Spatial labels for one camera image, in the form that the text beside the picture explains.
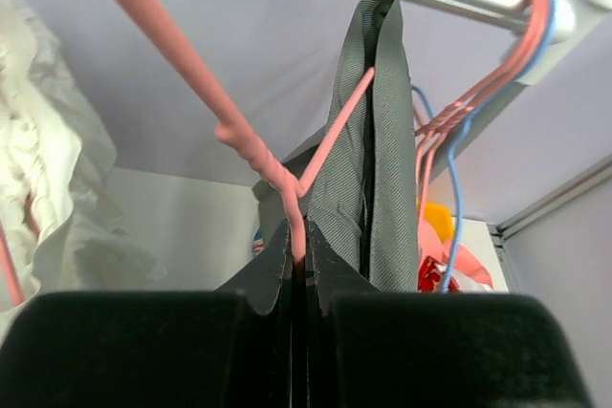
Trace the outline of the pink hanger of white skirt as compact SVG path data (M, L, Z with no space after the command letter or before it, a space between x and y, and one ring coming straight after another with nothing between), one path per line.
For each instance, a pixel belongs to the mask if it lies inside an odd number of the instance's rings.
M29 194L25 200L23 222L25 223L28 230L33 234L34 240L38 242L40 229L33 215L32 194ZM15 306L22 304L25 301L25 295L19 282L14 261L11 257L9 240L3 226L1 226L1 269L5 277L12 303Z

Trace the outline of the pink wire hanger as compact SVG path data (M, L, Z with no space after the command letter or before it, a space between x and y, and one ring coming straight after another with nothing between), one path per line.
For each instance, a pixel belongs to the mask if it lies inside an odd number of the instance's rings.
M456 101L444 108L439 115L416 131L421 140L417 145L415 173L417 204L426 201L428 183L437 149L446 140L451 129L480 107L488 98L511 83L529 63L545 37L551 0L522 0L520 8L529 10L527 26L510 55L482 80L468 89Z

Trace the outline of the red poppy print skirt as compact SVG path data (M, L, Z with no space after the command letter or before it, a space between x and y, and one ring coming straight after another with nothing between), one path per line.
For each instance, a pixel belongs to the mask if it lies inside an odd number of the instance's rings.
M442 292L447 265L427 256L419 267L418 292Z

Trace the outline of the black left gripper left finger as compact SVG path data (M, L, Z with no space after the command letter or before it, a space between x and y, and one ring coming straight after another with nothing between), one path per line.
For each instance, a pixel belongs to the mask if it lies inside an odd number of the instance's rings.
M35 298L1 348L5 407L287 407L289 229L216 290Z

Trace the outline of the blue floral skirt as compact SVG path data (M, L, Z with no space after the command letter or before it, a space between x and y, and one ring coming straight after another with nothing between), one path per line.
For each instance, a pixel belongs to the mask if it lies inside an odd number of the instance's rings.
M252 256L257 256L264 249L264 240L263 234L260 229L257 229L253 235L252 245L251 245L251 253Z

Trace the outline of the white pleated skirt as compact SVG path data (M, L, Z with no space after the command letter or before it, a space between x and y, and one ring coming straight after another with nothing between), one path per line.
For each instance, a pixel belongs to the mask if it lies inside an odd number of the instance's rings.
M60 40L24 0L1 0L1 253L26 301L164 276L108 194L116 157Z

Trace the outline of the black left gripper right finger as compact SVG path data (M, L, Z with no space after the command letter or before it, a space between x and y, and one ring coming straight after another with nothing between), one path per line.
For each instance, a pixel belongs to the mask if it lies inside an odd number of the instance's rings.
M307 226L312 407L589 407L566 336L530 296L382 292Z

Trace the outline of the grey skirt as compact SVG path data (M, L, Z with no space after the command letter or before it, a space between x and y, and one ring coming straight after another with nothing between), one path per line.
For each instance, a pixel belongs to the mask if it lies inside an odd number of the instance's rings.
M327 121L375 74L341 130L305 214L335 253L383 291L418 283L411 80L398 0L360 0L339 56Z

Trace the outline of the pink hanger of grey skirt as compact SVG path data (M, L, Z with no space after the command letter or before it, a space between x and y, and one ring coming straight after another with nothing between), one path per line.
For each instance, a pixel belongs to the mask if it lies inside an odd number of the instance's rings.
M149 41L160 51L194 93L218 118L216 138L237 154L276 189L291 231L292 254L296 261L306 255L306 230L298 201L312 187L342 128L372 83L373 68L364 72L353 94L321 141L301 177L296 177L273 155L247 119L230 99L212 71L198 55L160 0L116 0Z

